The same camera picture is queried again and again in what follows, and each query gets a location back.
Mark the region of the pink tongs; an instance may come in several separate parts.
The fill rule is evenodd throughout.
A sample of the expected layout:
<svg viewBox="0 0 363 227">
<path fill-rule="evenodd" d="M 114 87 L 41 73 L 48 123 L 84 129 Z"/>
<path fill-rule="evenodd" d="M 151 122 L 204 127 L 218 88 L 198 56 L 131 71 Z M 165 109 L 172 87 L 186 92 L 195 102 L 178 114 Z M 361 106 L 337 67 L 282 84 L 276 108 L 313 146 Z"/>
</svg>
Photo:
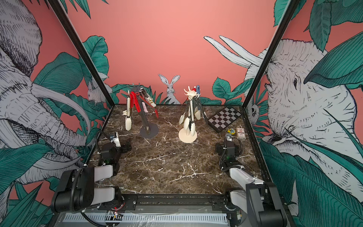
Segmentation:
<svg viewBox="0 0 363 227">
<path fill-rule="evenodd" d="M 145 113 L 148 113 L 148 110 L 147 110 L 147 107 L 146 107 L 146 104 L 144 102 L 141 102 L 142 103 L 142 107 L 143 107 L 143 110 Z"/>
</svg>

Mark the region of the black steel tongs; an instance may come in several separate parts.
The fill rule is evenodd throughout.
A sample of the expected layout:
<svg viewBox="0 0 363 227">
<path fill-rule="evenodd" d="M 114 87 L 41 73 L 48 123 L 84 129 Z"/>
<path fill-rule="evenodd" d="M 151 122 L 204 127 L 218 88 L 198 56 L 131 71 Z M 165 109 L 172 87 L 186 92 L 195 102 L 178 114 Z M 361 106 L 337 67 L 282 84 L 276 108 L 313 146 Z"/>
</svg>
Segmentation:
<svg viewBox="0 0 363 227">
<path fill-rule="evenodd" d="M 196 98 L 194 98 L 195 101 L 195 110 L 194 110 L 194 115 L 197 118 L 197 120 L 200 120 L 201 118 L 203 118 L 205 120 L 206 123 L 208 123 L 208 117 L 207 114 L 204 110 L 204 107 L 201 104 L 200 98 L 199 96 L 197 96 Z"/>
</svg>

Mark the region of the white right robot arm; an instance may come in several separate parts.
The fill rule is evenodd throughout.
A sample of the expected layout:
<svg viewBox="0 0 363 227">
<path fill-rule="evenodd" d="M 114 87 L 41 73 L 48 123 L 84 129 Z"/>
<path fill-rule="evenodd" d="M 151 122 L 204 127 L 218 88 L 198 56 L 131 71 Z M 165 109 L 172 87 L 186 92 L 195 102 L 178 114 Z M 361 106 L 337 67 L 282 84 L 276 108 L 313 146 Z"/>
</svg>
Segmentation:
<svg viewBox="0 0 363 227">
<path fill-rule="evenodd" d="M 288 219 L 277 187 L 265 182 L 245 169 L 237 160 L 243 152 L 242 142 L 237 146 L 227 136 L 223 143 L 216 144 L 220 155 L 219 168 L 235 180 L 241 189 L 234 189 L 226 195 L 226 208 L 236 212 L 237 220 L 231 226 L 286 227 Z"/>
</svg>

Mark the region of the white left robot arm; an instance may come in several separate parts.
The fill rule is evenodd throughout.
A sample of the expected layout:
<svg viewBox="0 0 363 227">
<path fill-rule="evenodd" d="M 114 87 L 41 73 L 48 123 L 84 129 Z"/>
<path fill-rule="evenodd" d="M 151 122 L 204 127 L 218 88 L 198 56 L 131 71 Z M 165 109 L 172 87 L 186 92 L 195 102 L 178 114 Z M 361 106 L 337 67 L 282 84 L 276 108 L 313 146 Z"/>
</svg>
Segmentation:
<svg viewBox="0 0 363 227">
<path fill-rule="evenodd" d="M 79 212 L 86 208 L 119 212 L 126 206 L 126 199 L 116 186 L 97 188 L 96 182 L 116 176 L 120 170 L 121 154 L 132 150 L 131 142 L 120 146 L 114 142 L 102 146 L 96 167 L 83 166 L 78 170 L 63 172 L 51 202 L 54 213 Z"/>
</svg>

